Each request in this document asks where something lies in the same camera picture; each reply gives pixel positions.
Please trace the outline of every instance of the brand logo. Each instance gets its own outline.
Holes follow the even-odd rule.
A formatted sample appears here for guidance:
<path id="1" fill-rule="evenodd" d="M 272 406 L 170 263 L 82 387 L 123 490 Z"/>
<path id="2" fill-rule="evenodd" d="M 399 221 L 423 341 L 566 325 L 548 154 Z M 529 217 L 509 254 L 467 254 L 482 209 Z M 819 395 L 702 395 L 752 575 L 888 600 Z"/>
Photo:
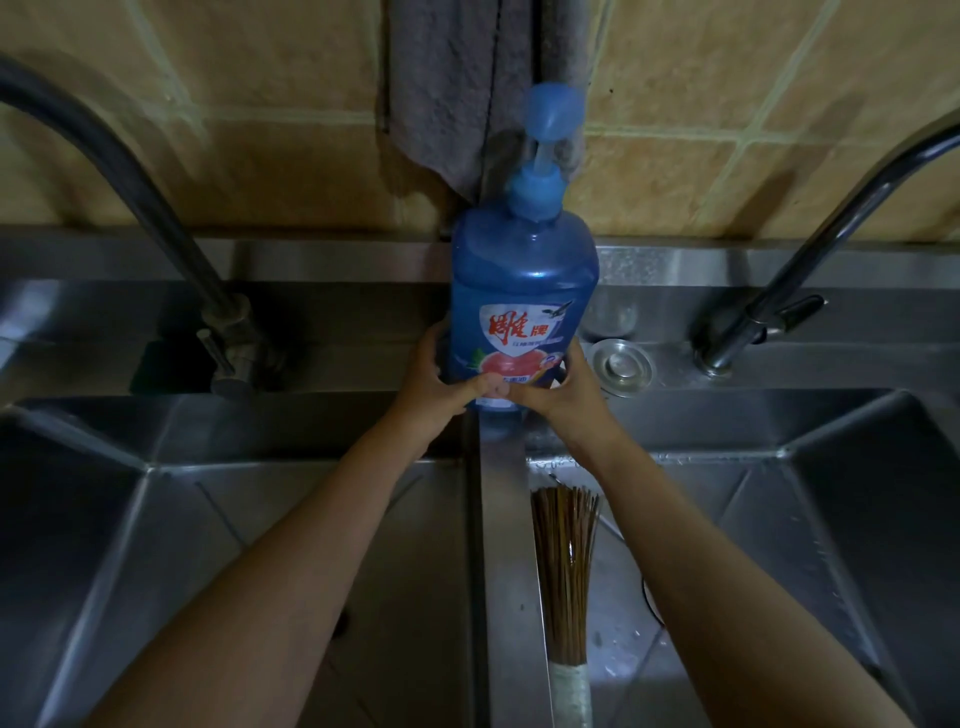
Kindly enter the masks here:
<path id="1" fill-rule="evenodd" d="M 480 328 L 487 341 L 509 356 L 521 356 L 546 342 L 564 320 L 573 301 L 493 303 L 480 307 Z"/>

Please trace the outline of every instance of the dish soap bottle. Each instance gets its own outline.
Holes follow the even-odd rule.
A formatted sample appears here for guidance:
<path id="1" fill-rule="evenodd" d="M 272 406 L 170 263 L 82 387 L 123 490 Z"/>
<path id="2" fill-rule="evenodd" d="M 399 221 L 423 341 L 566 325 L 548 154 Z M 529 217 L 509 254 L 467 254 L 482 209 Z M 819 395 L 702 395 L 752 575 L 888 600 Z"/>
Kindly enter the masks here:
<path id="1" fill-rule="evenodd" d="M 468 210 L 453 232 L 449 373 L 454 380 L 498 372 L 549 387 L 599 280 L 593 237 L 563 209 L 566 180 L 554 145 L 584 122 L 584 93 L 535 85 L 526 132 L 536 154 L 504 197 Z M 517 409 L 480 399 L 482 409 Z"/>

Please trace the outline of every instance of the black faucet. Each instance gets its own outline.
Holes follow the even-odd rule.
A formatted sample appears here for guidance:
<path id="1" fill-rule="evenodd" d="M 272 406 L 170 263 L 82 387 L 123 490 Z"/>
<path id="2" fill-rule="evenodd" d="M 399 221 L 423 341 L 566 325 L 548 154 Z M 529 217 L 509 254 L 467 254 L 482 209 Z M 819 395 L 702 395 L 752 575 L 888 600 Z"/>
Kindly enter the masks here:
<path id="1" fill-rule="evenodd" d="M 733 359 L 749 344 L 761 344 L 775 332 L 783 333 L 819 311 L 825 300 L 808 296 L 787 302 L 827 257 L 849 238 L 910 175 L 951 149 L 960 146 L 956 112 L 930 124 L 919 140 L 901 145 L 853 190 L 767 286 L 744 307 L 715 339 L 697 347 L 697 366 L 708 376 L 726 376 Z"/>
<path id="2" fill-rule="evenodd" d="M 0 102 L 33 116 L 93 162 L 203 300 L 202 313 L 210 329 L 199 335 L 217 364 L 212 391 L 231 399 L 251 393 L 272 352 L 253 320 L 250 302 L 227 290 L 127 145 L 80 101 L 4 54 L 0 54 Z"/>

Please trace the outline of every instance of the dish rag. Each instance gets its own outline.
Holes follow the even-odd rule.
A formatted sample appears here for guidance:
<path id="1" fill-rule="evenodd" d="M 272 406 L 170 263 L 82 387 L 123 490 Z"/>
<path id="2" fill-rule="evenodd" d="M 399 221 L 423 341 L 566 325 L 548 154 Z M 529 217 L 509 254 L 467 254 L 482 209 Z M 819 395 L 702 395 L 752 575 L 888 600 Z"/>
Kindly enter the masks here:
<path id="1" fill-rule="evenodd" d="M 499 193 L 521 160 L 527 91 L 586 90 L 588 0 L 392 0 L 387 133 L 471 203 Z M 557 147 L 570 179 L 582 133 Z"/>

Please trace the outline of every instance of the blue pump head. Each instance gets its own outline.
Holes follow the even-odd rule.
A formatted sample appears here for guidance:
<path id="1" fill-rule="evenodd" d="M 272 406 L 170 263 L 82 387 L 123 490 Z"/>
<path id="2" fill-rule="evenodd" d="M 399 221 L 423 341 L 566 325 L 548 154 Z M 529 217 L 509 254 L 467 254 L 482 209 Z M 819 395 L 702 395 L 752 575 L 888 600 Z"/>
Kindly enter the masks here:
<path id="1" fill-rule="evenodd" d="M 586 108 L 586 94 L 572 86 L 537 84 L 530 89 L 524 127 L 537 143 L 537 153 L 507 185 L 507 205 L 515 215 L 539 222 L 564 208 L 566 180 L 553 159 L 553 148 L 584 123 Z"/>

